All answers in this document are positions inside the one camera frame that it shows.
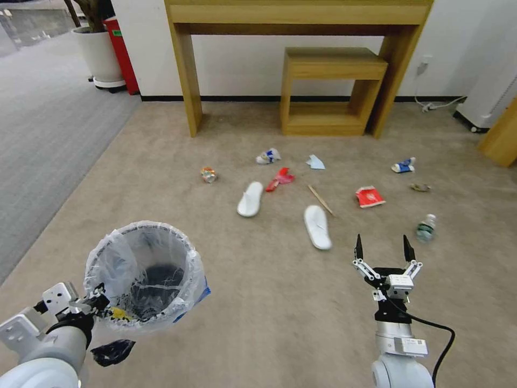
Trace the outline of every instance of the wall outlet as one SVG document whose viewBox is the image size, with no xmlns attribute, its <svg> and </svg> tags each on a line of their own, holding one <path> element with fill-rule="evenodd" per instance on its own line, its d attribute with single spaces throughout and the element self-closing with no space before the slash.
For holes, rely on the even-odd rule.
<svg viewBox="0 0 517 388">
<path fill-rule="evenodd" d="M 431 59 L 432 59 L 432 54 L 422 55 L 422 60 L 420 61 L 420 63 L 428 65 L 429 62 L 431 62 Z"/>
<path fill-rule="evenodd" d="M 422 56 L 420 64 L 416 69 L 416 75 L 422 75 L 427 70 L 427 68 L 429 67 L 429 62 L 431 62 L 431 59 L 432 54 L 426 54 Z"/>
</svg>

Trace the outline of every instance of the red paper packet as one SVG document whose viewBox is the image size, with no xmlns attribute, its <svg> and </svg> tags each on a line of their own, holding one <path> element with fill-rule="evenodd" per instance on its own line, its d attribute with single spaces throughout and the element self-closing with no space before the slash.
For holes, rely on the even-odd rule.
<svg viewBox="0 0 517 388">
<path fill-rule="evenodd" d="M 266 192 L 275 191 L 279 184 L 291 183 L 294 180 L 295 176 L 289 174 L 289 169 L 287 167 L 281 168 L 280 171 L 276 174 L 275 178 L 269 182 L 268 186 L 266 187 Z"/>
<path fill-rule="evenodd" d="M 382 199 L 381 195 L 374 186 L 366 186 L 360 188 L 355 192 L 357 199 L 359 200 L 359 206 L 361 207 L 372 207 L 382 205 L 386 201 Z"/>
</svg>

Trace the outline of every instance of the wooden stool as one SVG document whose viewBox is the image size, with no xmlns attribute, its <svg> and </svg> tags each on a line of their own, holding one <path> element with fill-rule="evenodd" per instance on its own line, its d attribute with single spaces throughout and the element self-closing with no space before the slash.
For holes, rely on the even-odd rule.
<svg viewBox="0 0 517 388">
<path fill-rule="evenodd" d="M 284 135 L 362 135 L 388 64 L 363 47 L 285 49 L 280 119 Z M 291 102 L 295 79 L 355 79 L 350 102 Z"/>
</svg>

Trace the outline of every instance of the white planter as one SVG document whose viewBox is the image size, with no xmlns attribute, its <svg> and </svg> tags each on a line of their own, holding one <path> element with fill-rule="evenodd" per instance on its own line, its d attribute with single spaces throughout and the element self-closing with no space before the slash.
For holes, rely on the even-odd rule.
<svg viewBox="0 0 517 388">
<path fill-rule="evenodd" d="M 79 27 L 73 32 L 95 84 L 102 87 L 125 85 L 109 32 L 90 33 L 88 27 Z"/>
</svg>

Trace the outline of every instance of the white trash bin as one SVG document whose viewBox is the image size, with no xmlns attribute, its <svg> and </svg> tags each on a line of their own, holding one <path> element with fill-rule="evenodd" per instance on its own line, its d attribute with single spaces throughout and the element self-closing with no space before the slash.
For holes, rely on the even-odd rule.
<svg viewBox="0 0 517 388">
<path fill-rule="evenodd" d="M 210 293 L 201 256 L 169 224 L 132 223 L 104 237 L 88 256 L 87 293 L 104 283 L 112 310 L 101 318 L 121 334 L 143 334 L 174 324 Z"/>
</svg>

